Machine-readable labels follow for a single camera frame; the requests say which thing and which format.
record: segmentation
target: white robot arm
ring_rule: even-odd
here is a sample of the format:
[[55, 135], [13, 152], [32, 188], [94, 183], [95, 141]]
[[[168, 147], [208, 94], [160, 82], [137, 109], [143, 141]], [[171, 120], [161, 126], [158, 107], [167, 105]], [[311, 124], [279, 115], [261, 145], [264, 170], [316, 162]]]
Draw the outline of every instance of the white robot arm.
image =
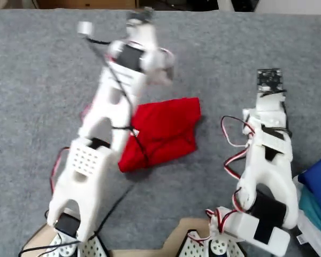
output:
[[[258, 70], [256, 108], [243, 110], [246, 167], [233, 202], [239, 211], [228, 219], [225, 231], [276, 256], [286, 252], [290, 236], [281, 229], [297, 224], [298, 202], [292, 182], [291, 132], [287, 128], [281, 70]], [[257, 190], [267, 186], [274, 197]]]
[[[110, 164], [118, 162], [122, 155], [133, 130], [131, 118], [143, 90], [155, 75], [162, 78], [158, 82], [168, 83], [170, 79], [166, 75], [171, 75], [169, 69], [173, 65], [173, 56], [158, 47], [151, 16], [152, 9], [130, 13], [128, 38], [112, 42], [105, 56], [90, 44], [105, 65], [96, 95], [78, 131], [79, 137], [71, 143], [47, 219], [50, 226], [57, 225], [67, 202], [74, 200], [80, 211], [80, 225], [75, 237], [82, 242], [94, 232], [105, 175]], [[79, 33], [90, 35], [91, 24], [81, 23]], [[110, 144], [95, 137], [95, 130], [105, 119], [109, 119], [112, 125]]]

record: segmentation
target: teal fabric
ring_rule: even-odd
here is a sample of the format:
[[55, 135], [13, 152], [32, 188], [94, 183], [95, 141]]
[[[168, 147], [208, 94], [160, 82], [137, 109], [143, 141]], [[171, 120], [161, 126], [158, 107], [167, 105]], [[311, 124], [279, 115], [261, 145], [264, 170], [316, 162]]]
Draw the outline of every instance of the teal fabric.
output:
[[303, 186], [302, 189], [299, 208], [304, 211], [310, 222], [321, 231], [321, 207], [306, 186]]

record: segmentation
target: red towel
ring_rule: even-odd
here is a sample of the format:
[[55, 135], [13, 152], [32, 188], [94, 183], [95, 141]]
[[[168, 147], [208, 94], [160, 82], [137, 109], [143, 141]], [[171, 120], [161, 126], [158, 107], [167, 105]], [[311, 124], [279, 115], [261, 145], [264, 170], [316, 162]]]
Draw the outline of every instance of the red towel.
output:
[[183, 98], [140, 105], [132, 119], [137, 138], [145, 148], [148, 162], [136, 139], [130, 136], [119, 162], [122, 172], [179, 158], [196, 150], [194, 127], [200, 119], [198, 98]]

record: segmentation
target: gray felt surface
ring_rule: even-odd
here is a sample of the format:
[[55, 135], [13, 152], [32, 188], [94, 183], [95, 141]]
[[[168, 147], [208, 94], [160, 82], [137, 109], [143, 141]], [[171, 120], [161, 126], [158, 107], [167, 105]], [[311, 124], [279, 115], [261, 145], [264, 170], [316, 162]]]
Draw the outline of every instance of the gray felt surface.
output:
[[[76, 137], [78, 114], [95, 94], [100, 62], [77, 36], [80, 20], [96, 25], [97, 39], [125, 35], [124, 11], [0, 11], [0, 256], [16, 256], [45, 221], [57, 151]], [[321, 16], [157, 12], [155, 21], [177, 73], [172, 87], [150, 86], [142, 102], [199, 97], [198, 151], [130, 176], [109, 172], [102, 216], [135, 183], [101, 233], [110, 249], [160, 248], [182, 217], [231, 207], [235, 180], [222, 163], [236, 149], [219, 121], [254, 106], [259, 68], [284, 73], [293, 172], [321, 158]], [[240, 125], [233, 128], [243, 141]], [[286, 256], [301, 256], [294, 239]]]

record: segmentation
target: perforated plate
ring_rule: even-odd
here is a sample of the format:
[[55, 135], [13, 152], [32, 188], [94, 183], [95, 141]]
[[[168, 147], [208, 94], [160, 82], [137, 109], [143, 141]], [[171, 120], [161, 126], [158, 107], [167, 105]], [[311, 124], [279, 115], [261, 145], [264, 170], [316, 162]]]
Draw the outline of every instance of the perforated plate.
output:
[[[194, 238], [200, 238], [196, 231], [191, 231], [190, 235]], [[182, 248], [177, 257], [204, 257], [204, 247], [199, 243], [191, 240], [188, 236], [184, 238]]]
[[[189, 233], [194, 238], [200, 238], [195, 230], [189, 230]], [[223, 235], [224, 234], [219, 235], [217, 238], [205, 241], [203, 246], [186, 236], [177, 257], [245, 257], [239, 245], [236, 242], [225, 238]]]
[[83, 175], [90, 176], [97, 170], [98, 163], [101, 163], [97, 152], [87, 146], [74, 145], [69, 153], [71, 167]]
[[[74, 240], [73, 238], [70, 238], [69, 236], [62, 233], [60, 233], [60, 236], [62, 238], [62, 243], [71, 242]], [[58, 244], [61, 244], [60, 237], [55, 236], [50, 245]], [[69, 245], [60, 247], [53, 252], [44, 254], [43, 257], [72, 257], [76, 256], [76, 251], [77, 257], [109, 257], [107, 249], [98, 237], [93, 238], [83, 245]]]

